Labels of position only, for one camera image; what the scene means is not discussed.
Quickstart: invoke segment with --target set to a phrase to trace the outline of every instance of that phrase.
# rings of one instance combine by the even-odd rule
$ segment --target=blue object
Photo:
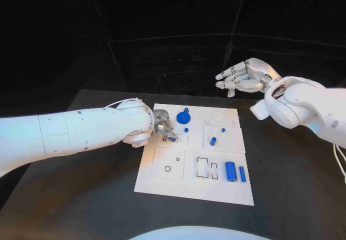
[[[246,177],[245,177],[243,166],[239,166],[239,178],[240,178],[240,182],[245,183]]]
[[[216,137],[213,137],[213,138],[210,139],[210,145],[212,145],[212,146],[214,145],[214,143],[216,143]]]
[[[232,161],[227,161],[225,163],[225,174],[226,174],[226,181],[227,182],[236,182],[236,165]]]
[[[189,108],[186,107],[184,110],[176,115],[176,121],[180,124],[187,124],[191,120],[190,114],[189,114]]]

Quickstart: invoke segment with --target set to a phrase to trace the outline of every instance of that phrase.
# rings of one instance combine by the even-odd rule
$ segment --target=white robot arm
[[[0,118],[0,177],[23,164],[116,144],[134,148],[160,133],[177,138],[168,113],[138,100],[116,108],[80,109],[44,115]]]
[[[214,78],[225,78],[216,87],[227,89],[227,97],[235,96],[235,89],[263,93],[263,99],[249,108],[259,120],[271,116],[288,129],[304,125],[321,139],[346,148],[346,89],[327,89],[302,77],[282,78],[256,58],[238,63]]]

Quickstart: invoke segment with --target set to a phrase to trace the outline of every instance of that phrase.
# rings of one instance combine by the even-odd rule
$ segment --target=black table
[[[69,110],[134,97],[150,107],[238,109],[255,206],[134,192],[142,147],[118,143],[30,165],[0,211],[1,239],[128,239],[173,226],[346,239],[346,184],[328,142],[304,126],[256,120],[252,100],[80,90]]]

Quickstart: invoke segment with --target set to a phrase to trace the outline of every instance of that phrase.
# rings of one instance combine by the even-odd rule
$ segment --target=round hole
[[[337,122],[337,121],[333,121],[333,123],[331,123],[331,128],[333,128],[333,129],[337,127],[337,124],[338,124],[338,122]]]

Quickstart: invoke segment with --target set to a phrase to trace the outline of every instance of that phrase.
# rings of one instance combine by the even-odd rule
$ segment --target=circular hole
[[[337,125],[338,125],[338,122],[337,122],[337,121],[333,121],[333,123],[331,123],[331,128],[334,129],[334,128],[337,127]]]

